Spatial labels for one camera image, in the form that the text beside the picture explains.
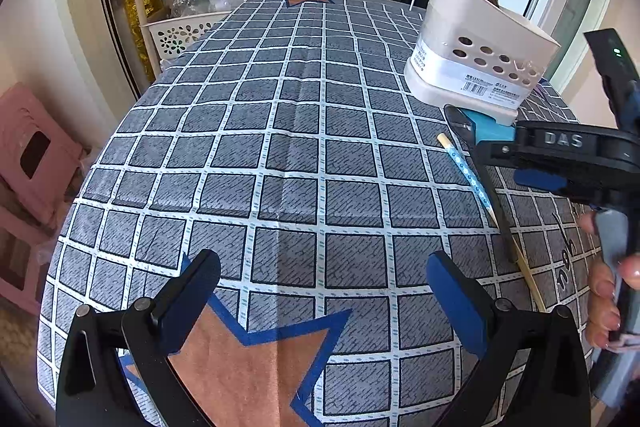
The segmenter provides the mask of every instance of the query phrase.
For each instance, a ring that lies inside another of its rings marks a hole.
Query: beige wall
[[[616,29],[640,70],[640,0],[610,0],[600,27]],[[562,97],[580,123],[616,126],[591,53],[584,57]]]
[[[104,35],[100,0],[85,1],[81,9],[77,0],[0,4],[0,92],[25,83],[75,140],[100,147],[134,97]]]

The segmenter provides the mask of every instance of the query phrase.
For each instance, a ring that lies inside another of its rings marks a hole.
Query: tablecloth
[[[420,24],[371,2],[248,0],[171,64],[104,147],[60,234],[38,335],[38,385],[52,406],[75,309],[152,297],[210,248],[222,279],[207,320],[262,364],[250,382],[226,381],[233,399],[217,388],[218,369],[201,364],[219,407],[239,400],[237,417],[227,410],[217,425],[434,422],[476,359],[431,294],[428,254],[445,250],[519,308],[532,300],[436,140],[451,137],[441,110],[404,82]],[[575,122],[546,82],[519,118]],[[569,306],[583,330],[597,238],[576,227],[567,200],[490,170],[546,305]],[[212,344],[231,361],[227,373],[246,372],[249,359]],[[275,391],[260,349],[279,354]],[[145,417],[160,425],[123,361]],[[504,413],[525,361],[519,353],[487,421]]]

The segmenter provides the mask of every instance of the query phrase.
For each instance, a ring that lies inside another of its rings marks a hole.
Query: hand
[[[596,233],[592,212],[580,216],[578,225],[587,233]],[[640,290],[640,256],[624,259],[618,266],[618,272],[631,288]],[[596,258],[589,267],[589,289],[589,322],[585,336],[591,346],[607,347],[609,331],[620,328],[620,311],[613,304],[613,273],[600,258]]]

